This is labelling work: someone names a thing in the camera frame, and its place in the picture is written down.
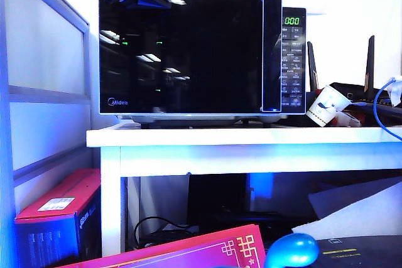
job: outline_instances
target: red box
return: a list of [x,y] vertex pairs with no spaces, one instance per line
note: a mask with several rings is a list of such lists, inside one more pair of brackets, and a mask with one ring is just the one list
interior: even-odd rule
[[101,176],[78,169],[15,218],[21,268],[56,267],[102,256]]

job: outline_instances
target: paper cup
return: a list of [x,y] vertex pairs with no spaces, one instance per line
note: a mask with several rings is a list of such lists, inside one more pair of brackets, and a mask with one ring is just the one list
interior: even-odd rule
[[337,111],[344,110],[352,102],[331,86],[325,86],[306,115],[321,127],[328,124]]

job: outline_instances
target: green digital display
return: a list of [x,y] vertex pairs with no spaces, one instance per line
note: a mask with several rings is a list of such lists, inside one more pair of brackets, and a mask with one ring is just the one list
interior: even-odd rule
[[286,17],[285,18],[285,25],[299,25],[300,24],[300,17]]

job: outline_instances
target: white table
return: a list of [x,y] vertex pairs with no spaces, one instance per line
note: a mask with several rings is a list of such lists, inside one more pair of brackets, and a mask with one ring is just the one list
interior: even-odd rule
[[[101,151],[103,256],[124,251],[123,177],[402,168],[402,142],[377,127],[138,129],[133,125],[124,121],[87,131],[87,146]],[[402,136],[402,127],[392,131]]]

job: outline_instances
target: box label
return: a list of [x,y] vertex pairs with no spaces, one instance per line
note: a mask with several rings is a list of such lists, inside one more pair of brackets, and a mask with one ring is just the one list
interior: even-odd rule
[[74,199],[74,197],[50,199],[38,209],[38,212],[43,212],[45,210],[64,210],[71,202],[73,202]]

